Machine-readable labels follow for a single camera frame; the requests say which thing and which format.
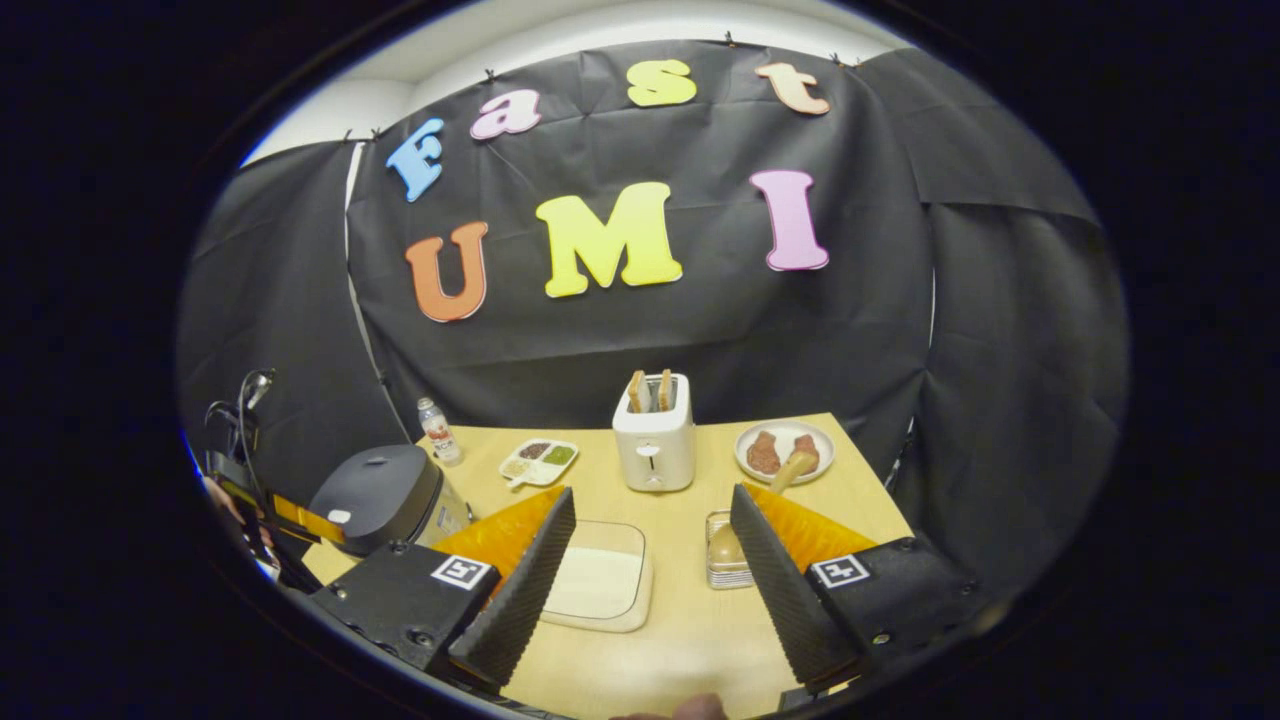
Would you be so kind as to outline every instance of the toaster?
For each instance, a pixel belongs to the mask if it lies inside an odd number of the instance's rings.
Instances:
[[[657,402],[662,375],[645,375]],[[622,457],[627,487],[640,492],[671,492],[694,482],[694,416],[689,378],[671,374],[671,410],[632,413],[623,391],[613,411],[613,434]]]

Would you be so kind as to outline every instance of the black fabric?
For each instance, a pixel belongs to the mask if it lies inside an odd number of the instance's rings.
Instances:
[[[987,589],[1016,591],[1084,520],[1119,441],[1120,277],[1068,170],[984,91],[919,50],[856,72],[911,158],[937,272],[895,500]]]
[[[627,68],[675,58],[698,85],[690,102],[637,108]],[[786,61],[818,79],[824,117],[796,113],[754,68]],[[540,124],[474,141],[485,100],[541,94]],[[444,120],[442,176],[413,204],[387,158],[429,118]],[[809,202],[831,263],[765,265],[772,228],[759,170],[813,176]],[[671,186],[667,234],[684,277],[552,299],[547,200],[581,196],[607,219],[637,182]],[[348,211],[351,273],[379,365],[406,424],[435,398],[453,421],[609,427],[636,369],[691,382],[700,423],[833,411],[882,475],[900,450],[923,382],[931,310],[928,225],[911,163],[876,95],[829,60],[713,42],[646,42],[584,51],[504,73],[413,113],[365,147]],[[468,319],[417,307],[404,251],[489,224],[489,288]],[[440,254],[447,293],[460,252]]]
[[[275,368],[255,407],[253,469],[303,506],[348,456],[404,442],[347,288],[342,208],[352,147],[310,145],[237,173],[196,242],[179,307],[178,391],[197,457],[224,439],[221,425],[204,428],[209,404],[234,401],[246,373]],[[279,542],[300,550],[292,538]]]

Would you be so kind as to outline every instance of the wooden table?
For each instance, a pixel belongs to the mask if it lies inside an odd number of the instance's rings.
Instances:
[[[822,428],[836,443],[836,454],[826,474],[788,488],[788,500],[877,542],[911,534],[829,413],[794,419]],[[772,712],[778,694],[797,687],[760,593],[754,587],[717,591],[707,584],[707,515],[728,509],[735,483],[754,482],[733,459],[733,442],[753,424],[696,427],[694,482],[672,493],[626,487],[612,429],[454,428],[465,457],[445,474],[476,518],[544,489],[507,488],[498,465],[512,450],[531,437],[562,439],[580,450],[561,479],[573,488],[577,518],[630,523],[644,532],[653,552],[653,600],[643,628],[617,634],[539,623],[503,696],[595,719],[669,715],[690,696],[716,692],[730,717],[751,717]],[[328,584],[356,561],[324,543],[312,546],[303,562]]]

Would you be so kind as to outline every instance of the plastic bottle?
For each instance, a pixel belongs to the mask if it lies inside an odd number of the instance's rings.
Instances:
[[[449,429],[449,421],[444,419],[444,411],[435,405],[430,397],[417,401],[417,420],[422,423],[422,432],[431,439],[435,447],[435,456],[442,465],[453,466],[462,461],[462,448]]]

